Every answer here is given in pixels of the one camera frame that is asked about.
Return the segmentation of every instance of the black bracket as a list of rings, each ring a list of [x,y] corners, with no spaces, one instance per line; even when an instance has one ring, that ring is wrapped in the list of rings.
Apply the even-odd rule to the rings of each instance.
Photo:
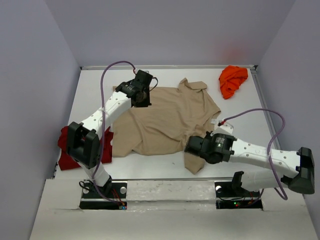
[[[95,130],[88,130],[83,123],[68,126],[66,153],[88,169],[97,165],[100,157],[100,140]]]
[[[115,88],[116,92],[122,92],[131,99],[131,106],[136,108],[145,108],[150,103],[150,83],[152,81],[151,74],[139,70],[135,78],[131,81],[122,82]]]
[[[300,166],[296,166],[298,174],[294,178],[284,176],[281,182],[288,188],[300,194],[315,193],[315,162],[312,151],[309,148],[301,147],[296,153],[300,156]]]
[[[209,164],[228,162],[230,156],[235,154],[231,149],[236,140],[234,136],[222,133],[211,136],[211,132],[207,131],[205,137],[189,137],[184,151],[205,159]]]

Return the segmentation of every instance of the screw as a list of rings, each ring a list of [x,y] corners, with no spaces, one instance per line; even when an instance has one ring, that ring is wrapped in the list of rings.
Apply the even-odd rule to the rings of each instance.
[[[120,188],[120,193],[121,193],[121,194],[125,194],[126,192],[127,192],[126,187],[125,187],[125,186],[122,186],[122,187]]]

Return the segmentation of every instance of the red cloth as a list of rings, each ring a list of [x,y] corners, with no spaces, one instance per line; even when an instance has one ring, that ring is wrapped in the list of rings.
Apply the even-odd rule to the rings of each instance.
[[[59,166],[62,171],[80,168],[80,165],[76,163],[69,155],[67,155],[67,134],[68,126],[61,129],[61,135],[58,140],[58,146],[61,148],[61,156],[59,159]],[[114,137],[114,133],[110,131],[110,127],[104,132],[104,147],[102,163],[107,164],[112,161],[112,145],[111,140]]]
[[[248,78],[248,70],[238,66],[227,66],[219,77],[220,91],[224,99],[231,98]]]

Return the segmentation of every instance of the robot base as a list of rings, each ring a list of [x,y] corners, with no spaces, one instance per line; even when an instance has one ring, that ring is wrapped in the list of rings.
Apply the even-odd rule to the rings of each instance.
[[[80,209],[83,210],[126,210],[127,209],[127,182],[114,181],[112,182],[111,191],[105,196],[108,199],[117,201],[118,203],[108,201],[97,193],[95,186],[90,182],[84,183],[86,189],[82,190]],[[119,198],[123,202],[120,203],[118,199],[115,199],[113,190],[118,194]]]

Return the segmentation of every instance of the cable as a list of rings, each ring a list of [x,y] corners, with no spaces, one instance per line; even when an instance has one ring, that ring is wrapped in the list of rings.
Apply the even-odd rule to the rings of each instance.
[[[150,90],[150,92],[155,89],[155,87],[158,85],[158,78],[156,78],[155,76],[152,78],[156,80],[156,84],[154,85],[154,87]]]
[[[102,109],[104,110],[105,109],[105,94],[104,94],[104,77],[105,77],[105,74],[106,72],[114,65],[117,65],[117,64],[129,64],[133,67],[133,73],[135,74],[135,69],[136,67],[129,61],[116,61],[114,63],[111,63],[109,66],[107,66],[102,75],[101,75],[101,80],[100,80],[100,90],[101,90],[101,106],[102,106]],[[101,137],[101,148],[100,148],[100,157],[99,157],[99,161],[95,167],[95,170],[92,174],[92,182],[93,182],[93,185],[95,187],[95,190],[96,192],[100,195],[101,198],[105,199],[105,200],[108,200],[110,202],[113,202],[113,203],[117,203],[117,201],[114,201],[106,196],[104,196],[100,190],[99,190],[99,187],[97,186],[97,183],[96,183],[96,180],[95,180],[95,175],[98,171],[98,168],[101,164],[101,161],[102,161],[102,157],[103,157],[103,154],[104,154],[104,145],[105,145],[105,131],[106,131],[106,112],[105,111],[102,111],[102,137]]]
[[[274,110],[269,110],[269,109],[266,109],[266,108],[253,108],[253,109],[250,109],[250,110],[247,110],[247,111],[244,111],[244,112],[241,112],[237,115],[234,115],[234,116],[230,116],[230,117],[227,117],[225,119],[223,119],[223,121],[220,123],[220,125],[223,125],[226,121],[230,120],[230,119],[235,119],[237,117],[240,117],[244,114],[247,114],[247,113],[250,113],[250,112],[254,112],[254,111],[265,111],[265,112],[270,112],[270,113],[274,113],[276,115],[278,115],[281,120],[282,120],[282,126],[281,128],[275,133],[275,135],[272,136],[272,138],[270,139],[269,143],[268,143],[268,146],[267,146],[267,154],[268,154],[268,160],[269,160],[269,163],[270,163],[270,167],[271,167],[271,170],[273,172],[273,175],[275,177],[275,180],[276,182],[278,183],[278,186],[282,192],[283,195],[281,195],[281,193],[279,192],[279,190],[277,188],[274,188],[274,190],[279,194],[279,196],[283,199],[283,200],[288,200],[288,196],[285,192],[285,189],[284,187],[282,186],[281,184],[281,180],[279,179],[279,176],[277,174],[277,171],[276,171],[276,168],[275,168],[275,165],[272,161],[272,158],[271,158],[271,155],[270,155],[270,151],[271,151],[271,145],[272,143],[274,142],[274,140],[276,139],[276,137],[283,131],[283,129],[285,128],[285,125],[286,125],[286,120],[285,118],[277,111],[274,111]]]
[[[241,199],[243,199],[243,198],[245,198],[245,196],[242,196],[242,197],[238,197],[238,198],[233,198],[233,199],[223,199],[223,198],[221,198],[221,197],[218,197],[217,196],[217,198],[218,199],[220,199],[221,201],[236,201],[236,200],[241,200]]]
[[[82,188],[82,189],[85,189],[87,191],[90,192],[90,188],[85,186],[85,182],[84,181],[79,181],[79,186]]]

